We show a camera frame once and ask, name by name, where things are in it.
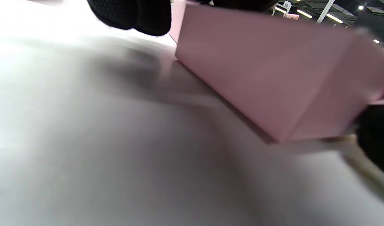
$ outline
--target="ceiling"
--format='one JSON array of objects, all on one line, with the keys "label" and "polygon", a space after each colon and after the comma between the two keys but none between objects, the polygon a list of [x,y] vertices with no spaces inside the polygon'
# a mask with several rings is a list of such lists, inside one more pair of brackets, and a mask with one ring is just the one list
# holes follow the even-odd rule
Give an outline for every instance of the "ceiling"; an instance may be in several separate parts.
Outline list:
[{"label": "ceiling", "polygon": [[[300,20],[317,21],[328,0],[289,0],[292,8],[289,13],[298,14],[300,9],[307,12],[312,19],[300,16]],[[331,15],[342,20],[339,24],[328,17],[325,17],[322,23],[336,24],[336,26],[351,27],[361,26],[367,27],[371,32],[384,43],[384,0],[335,0],[329,12]],[[363,10],[359,10],[358,6],[364,6]]]}]

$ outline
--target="pink cardboard box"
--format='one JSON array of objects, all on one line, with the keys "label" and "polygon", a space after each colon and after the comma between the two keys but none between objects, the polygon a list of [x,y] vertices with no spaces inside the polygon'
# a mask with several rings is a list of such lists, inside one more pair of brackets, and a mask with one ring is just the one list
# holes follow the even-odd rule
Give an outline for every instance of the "pink cardboard box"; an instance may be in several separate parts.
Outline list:
[{"label": "pink cardboard box", "polygon": [[176,57],[278,142],[339,136],[384,95],[384,52],[351,29],[186,5]]},{"label": "pink cardboard box", "polygon": [[179,33],[181,31],[183,15],[185,14],[186,4],[195,4],[198,5],[198,2],[186,1],[186,0],[174,0],[174,3],[171,5],[171,29],[169,35],[172,39],[178,43]]}]

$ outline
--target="ceiling light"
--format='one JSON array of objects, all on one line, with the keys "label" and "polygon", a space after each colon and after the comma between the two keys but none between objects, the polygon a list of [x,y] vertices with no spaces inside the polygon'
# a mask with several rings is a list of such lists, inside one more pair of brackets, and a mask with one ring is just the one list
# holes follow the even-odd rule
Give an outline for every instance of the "ceiling light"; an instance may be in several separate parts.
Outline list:
[{"label": "ceiling light", "polygon": [[275,10],[278,10],[278,11],[280,11],[281,13],[287,13],[286,11],[280,9],[279,7],[274,7],[274,8],[275,8]]},{"label": "ceiling light", "polygon": [[343,23],[342,20],[338,19],[337,17],[335,17],[335,16],[333,16],[333,15],[331,15],[331,14],[326,14],[326,16],[327,16],[328,18],[330,18],[330,19],[333,19],[333,20],[337,21],[338,23]]},{"label": "ceiling light", "polygon": [[304,12],[304,11],[302,11],[302,10],[299,10],[299,9],[297,9],[296,11],[297,11],[298,13],[300,13],[300,14],[304,15],[305,17],[309,17],[309,18],[312,18],[312,16],[311,16],[311,15],[307,14],[306,12]]}]

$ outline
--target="black fabric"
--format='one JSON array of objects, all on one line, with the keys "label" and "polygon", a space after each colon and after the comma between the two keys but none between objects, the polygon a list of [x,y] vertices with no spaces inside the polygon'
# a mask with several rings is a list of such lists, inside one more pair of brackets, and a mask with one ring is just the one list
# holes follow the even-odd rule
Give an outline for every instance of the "black fabric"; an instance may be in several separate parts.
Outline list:
[{"label": "black fabric", "polygon": [[131,29],[138,19],[136,0],[88,0],[96,17],[108,26]]},{"label": "black fabric", "polygon": [[384,171],[384,105],[369,106],[359,117],[358,144]]},{"label": "black fabric", "polygon": [[135,28],[161,36],[171,28],[170,0],[88,0],[96,17],[108,26]]},{"label": "black fabric", "polygon": [[171,28],[170,0],[138,0],[135,29],[153,36],[162,36]]}]

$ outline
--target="white surface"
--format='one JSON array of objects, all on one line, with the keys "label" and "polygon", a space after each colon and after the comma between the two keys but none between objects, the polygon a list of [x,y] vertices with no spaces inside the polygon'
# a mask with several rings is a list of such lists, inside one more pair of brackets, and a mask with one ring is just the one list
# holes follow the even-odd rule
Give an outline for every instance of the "white surface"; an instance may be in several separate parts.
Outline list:
[{"label": "white surface", "polygon": [[0,1],[1,226],[384,226],[347,143],[265,144],[170,37],[77,3]]}]

